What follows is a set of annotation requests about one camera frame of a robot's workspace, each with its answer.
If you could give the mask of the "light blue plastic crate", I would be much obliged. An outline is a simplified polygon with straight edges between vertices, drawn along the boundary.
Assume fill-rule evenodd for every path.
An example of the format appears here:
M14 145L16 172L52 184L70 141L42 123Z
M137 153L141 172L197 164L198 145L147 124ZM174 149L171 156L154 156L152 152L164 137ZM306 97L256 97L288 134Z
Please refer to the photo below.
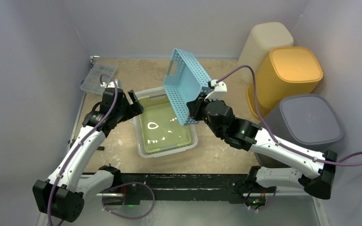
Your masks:
M187 103L195 101L200 93L208 94L210 80L210 76L191 52L178 48L173 50L163 87L180 125L199 123L189 116Z

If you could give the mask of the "olive green plastic crate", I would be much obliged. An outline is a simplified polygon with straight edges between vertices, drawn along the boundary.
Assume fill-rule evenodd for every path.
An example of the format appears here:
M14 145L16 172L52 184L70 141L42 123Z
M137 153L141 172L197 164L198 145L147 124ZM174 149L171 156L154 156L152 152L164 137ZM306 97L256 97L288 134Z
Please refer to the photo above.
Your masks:
M144 107L140 124L143 148L148 155L192 143L190 129L180 125L166 95L145 96L139 102Z

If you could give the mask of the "clear compartment organizer box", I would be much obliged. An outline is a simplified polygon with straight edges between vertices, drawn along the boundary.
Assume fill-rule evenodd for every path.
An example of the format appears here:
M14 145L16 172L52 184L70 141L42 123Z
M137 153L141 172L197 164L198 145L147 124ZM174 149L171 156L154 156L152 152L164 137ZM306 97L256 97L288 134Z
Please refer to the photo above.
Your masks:
M81 82L80 89L87 94L102 95L105 88L100 85L100 76L102 74L115 77L117 66L102 62L95 62L87 74L86 78Z

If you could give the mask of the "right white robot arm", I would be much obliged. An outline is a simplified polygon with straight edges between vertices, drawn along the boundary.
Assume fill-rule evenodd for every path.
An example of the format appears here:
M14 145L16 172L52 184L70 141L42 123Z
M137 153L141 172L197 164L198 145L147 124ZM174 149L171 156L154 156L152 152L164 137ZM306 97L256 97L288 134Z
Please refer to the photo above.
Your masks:
M337 153L313 151L281 138L272 138L269 130L235 116L222 100L206 100L206 95L187 102L189 115L203 121L214 135L229 146L252 151L288 165L288 168L253 167L255 174L246 178L246 186L256 192L262 187L287 186L329 200L336 173Z

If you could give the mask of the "yellow mesh basket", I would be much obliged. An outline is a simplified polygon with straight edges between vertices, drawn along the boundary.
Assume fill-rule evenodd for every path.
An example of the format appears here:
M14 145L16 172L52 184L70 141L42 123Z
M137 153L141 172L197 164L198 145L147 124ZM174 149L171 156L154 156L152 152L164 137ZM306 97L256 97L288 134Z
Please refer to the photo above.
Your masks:
M310 94L323 78L314 53L304 47L280 47L269 52L247 88L255 118L263 118L285 97Z

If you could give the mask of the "aluminium frame rail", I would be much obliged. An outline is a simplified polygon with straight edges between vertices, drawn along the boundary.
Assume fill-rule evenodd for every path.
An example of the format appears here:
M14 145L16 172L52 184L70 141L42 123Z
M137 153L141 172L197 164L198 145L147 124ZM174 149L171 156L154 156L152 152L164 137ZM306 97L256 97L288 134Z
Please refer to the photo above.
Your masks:
M89 199L104 190L112 189L117 191L122 184L115 185L114 183L120 177L120 174L121 172L116 169L111 172L99 170L88 178L77 179L74 186L68 182L61 182L60 185L76 193L83 193L84 198ZM309 179L300 173L296 174L293 169L264 167L252 167L248 175L263 188L291 187L303 189L307 194L319 199L328 200L330 198L332 185L323 176Z

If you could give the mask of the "beige plastic bin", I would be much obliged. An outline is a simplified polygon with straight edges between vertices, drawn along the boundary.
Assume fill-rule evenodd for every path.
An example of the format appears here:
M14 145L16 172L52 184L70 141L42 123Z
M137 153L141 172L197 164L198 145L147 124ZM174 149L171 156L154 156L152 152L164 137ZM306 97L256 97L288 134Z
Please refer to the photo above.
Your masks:
M294 38L279 22L255 25L247 38L237 61L237 66L249 65L256 73L269 52L278 47L293 46Z

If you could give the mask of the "grey mesh basket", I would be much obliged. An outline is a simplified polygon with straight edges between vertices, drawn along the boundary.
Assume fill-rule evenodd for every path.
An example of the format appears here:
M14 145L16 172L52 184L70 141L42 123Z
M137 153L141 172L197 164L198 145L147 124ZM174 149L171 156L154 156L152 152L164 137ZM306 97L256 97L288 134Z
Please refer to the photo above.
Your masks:
M325 152L344 136L331 105L316 94L286 97L264 120L275 136L314 151Z

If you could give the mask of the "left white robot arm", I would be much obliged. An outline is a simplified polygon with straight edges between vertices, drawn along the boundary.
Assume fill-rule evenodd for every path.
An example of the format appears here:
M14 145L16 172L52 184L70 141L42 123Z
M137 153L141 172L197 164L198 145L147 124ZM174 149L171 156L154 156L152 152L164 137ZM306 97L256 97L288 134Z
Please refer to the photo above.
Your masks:
M112 166L102 166L84 183L81 176L91 157L119 123L128 121L143 113L133 90L125 93L122 89L105 89L102 100L85 115L78 138L63 161L42 181L33 185L33 194L38 209L62 222L74 222L81 214L85 203L99 192L108 190L115 193L122 186L121 172Z

